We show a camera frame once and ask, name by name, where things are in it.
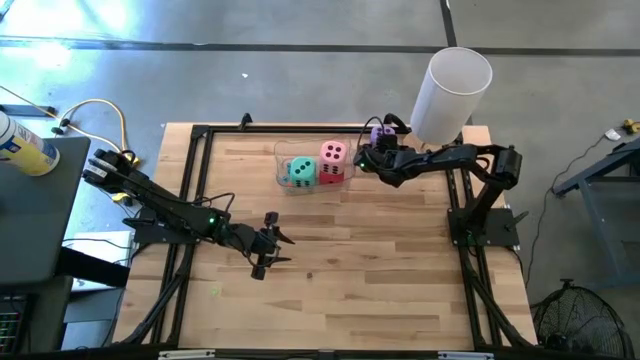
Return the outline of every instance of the gray floor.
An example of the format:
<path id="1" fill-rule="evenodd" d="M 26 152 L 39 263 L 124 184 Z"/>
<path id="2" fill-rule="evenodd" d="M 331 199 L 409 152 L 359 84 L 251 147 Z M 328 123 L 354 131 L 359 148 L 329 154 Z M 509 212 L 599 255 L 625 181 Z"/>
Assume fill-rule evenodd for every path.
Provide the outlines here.
<path id="1" fill-rule="evenodd" d="M 443 46 L 437 0 L 16 0 L 0 34 L 162 42 Z M 462 46 L 634 48 L 636 1 L 450 0 Z M 408 119 L 428 54 L 98 51 L 0 48 L 1 83 L 65 109 L 90 97 L 116 102 L 127 116 L 129 143 L 152 174 L 167 122 L 357 122 L 393 112 Z M 625 118 L 639 118 L 640 58 L 491 56 L 493 84 L 474 123 L 498 144 L 524 155 L 520 184 L 507 194 L 516 211 L 525 265 L 542 195 L 556 173 Z M 0 94 L 0 103 L 15 102 Z M 77 112 L 89 131 L 118 140 L 116 117 L 91 105 Z M 39 131 L 52 123 L 27 121 Z M 605 141 L 570 172 L 600 159 Z M 95 149 L 101 144 L 93 143 Z M 550 198 L 536 249 L 530 300 L 560 286 L 602 279 L 597 246 L 578 194 Z M 82 185 L 68 234 L 124 229 L 123 213 Z M 601 292 L 640 349 L 640 287 Z M 115 301 L 117 295 L 110 295 Z M 104 320 L 97 316 L 94 320 Z M 78 327 L 86 332 L 83 323 Z M 104 329 L 104 321 L 96 329 Z M 95 336 L 87 344 L 95 344 Z M 85 345 L 65 339 L 68 347 Z"/>

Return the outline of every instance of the table leg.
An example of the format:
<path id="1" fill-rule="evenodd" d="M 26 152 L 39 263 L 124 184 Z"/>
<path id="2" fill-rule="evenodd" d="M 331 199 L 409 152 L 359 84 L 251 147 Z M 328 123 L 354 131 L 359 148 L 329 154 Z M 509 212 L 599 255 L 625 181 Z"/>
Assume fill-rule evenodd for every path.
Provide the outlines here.
<path id="1" fill-rule="evenodd" d="M 56 274 L 95 281 L 123 288 L 127 285 L 129 268 L 63 247 L 60 249 Z"/>

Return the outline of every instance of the fan grille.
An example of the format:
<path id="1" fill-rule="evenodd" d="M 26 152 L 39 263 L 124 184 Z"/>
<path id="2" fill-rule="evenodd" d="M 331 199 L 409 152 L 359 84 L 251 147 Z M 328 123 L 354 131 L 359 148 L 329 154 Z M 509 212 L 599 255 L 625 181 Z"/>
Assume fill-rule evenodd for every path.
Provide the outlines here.
<path id="1" fill-rule="evenodd" d="M 538 340 L 555 350 L 633 358 L 624 324 L 594 292 L 565 286 L 549 295 L 534 316 Z"/>

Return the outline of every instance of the wooden tabletop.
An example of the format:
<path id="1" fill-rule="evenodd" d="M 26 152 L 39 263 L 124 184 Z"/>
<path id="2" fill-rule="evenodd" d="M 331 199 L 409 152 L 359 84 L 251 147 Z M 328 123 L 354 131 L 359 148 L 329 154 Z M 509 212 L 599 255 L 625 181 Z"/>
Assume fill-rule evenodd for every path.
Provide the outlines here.
<path id="1" fill-rule="evenodd" d="M 158 158 L 155 181 L 176 194 L 192 125 L 167 124 Z M 463 134 L 467 142 L 491 142 L 484 126 L 465 127 Z M 460 262 L 446 223 L 450 204 L 443 172 L 423 174 L 395 189 L 358 171 L 348 189 L 303 196 L 286 195 L 276 183 L 278 141 L 335 136 L 215 135 L 205 196 L 235 192 L 232 222 L 256 228 L 265 212 L 279 212 L 281 230 L 296 245 L 283 244 L 281 256 L 293 260 L 274 265 L 264 281 L 250 277 L 250 266 L 238 252 L 198 245 L 181 347 L 472 348 Z M 357 136 L 346 139 L 354 145 Z M 420 146 L 412 135 L 404 142 Z M 472 182 L 478 193 L 481 183 Z M 224 201 L 215 206 L 223 207 Z M 129 335 L 156 300 L 166 252 L 166 245 L 152 245 L 133 260 L 114 340 Z M 535 341 L 515 256 L 487 248 L 487 260 L 497 303 L 520 333 Z M 173 305 L 172 300 L 164 336 Z"/>

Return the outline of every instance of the clear plastic container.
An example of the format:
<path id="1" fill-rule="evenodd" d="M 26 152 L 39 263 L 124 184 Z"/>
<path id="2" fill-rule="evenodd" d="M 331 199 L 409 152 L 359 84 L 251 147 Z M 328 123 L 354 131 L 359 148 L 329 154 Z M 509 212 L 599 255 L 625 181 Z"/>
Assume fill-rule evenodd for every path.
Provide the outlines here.
<path id="1" fill-rule="evenodd" d="M 320 172 L 320 150 L 327 141 L 337 141 L 345 145 L 344 180 L 335 184 L 320 184 L 318 180 Z M 282 190 L 289 195 L 308 195 L 318 192 L 340 191 L 347 189 L 355 174 L 353 156 L 355 144 L 348 138 L 332 137 L 313 140 L 279 141 L 274 147 L 276 157 L 276 182 Z M 298 156 L 310 157 L 316 162 L 316 185 L 309 187 L 296 187 L 289 176 L 289 165 Z"/>

